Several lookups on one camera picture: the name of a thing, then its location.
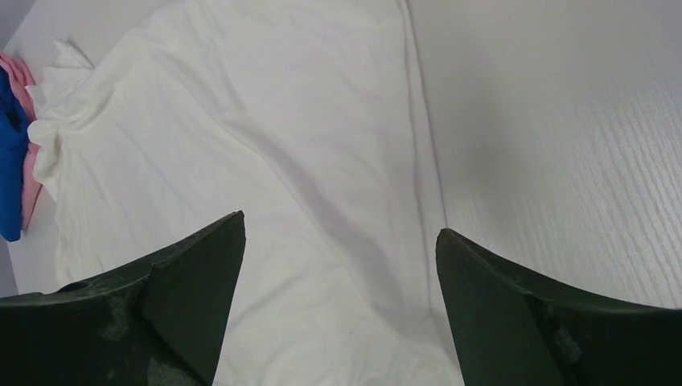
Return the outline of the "white t shirt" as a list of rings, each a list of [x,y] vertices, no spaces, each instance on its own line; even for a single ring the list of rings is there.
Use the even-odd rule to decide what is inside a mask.
[[[179,1],[30,88],[62,284],[241,211],[218,385],[460,385],[403,1]]]

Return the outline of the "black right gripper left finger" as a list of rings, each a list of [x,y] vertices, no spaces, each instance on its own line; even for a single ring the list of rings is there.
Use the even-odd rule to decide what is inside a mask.
[[[52,294],[3,298],[2,384],[212,384],[245,244],[237,211]]]

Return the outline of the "folded pink t shirt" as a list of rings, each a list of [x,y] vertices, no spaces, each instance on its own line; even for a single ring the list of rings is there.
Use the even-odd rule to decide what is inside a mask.
[[[35,84],[21,59],[1,54],[1,236],[16,241],[27,230],[42,188],[33,176],[39,146],[28,137]]]

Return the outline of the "folded blue t shirt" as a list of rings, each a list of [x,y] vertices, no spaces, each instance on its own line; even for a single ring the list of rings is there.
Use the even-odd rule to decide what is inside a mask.
[[[9,75],[1,69],[1,236],[9,242],[21,236],[28,125],[28,117],[11,89]]]

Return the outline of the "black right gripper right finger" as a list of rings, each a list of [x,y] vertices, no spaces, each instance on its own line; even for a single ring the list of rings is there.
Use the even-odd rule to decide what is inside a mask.
[[[678,385],[681,312],[554,280],[445,228],[438,280],[467,385]]]

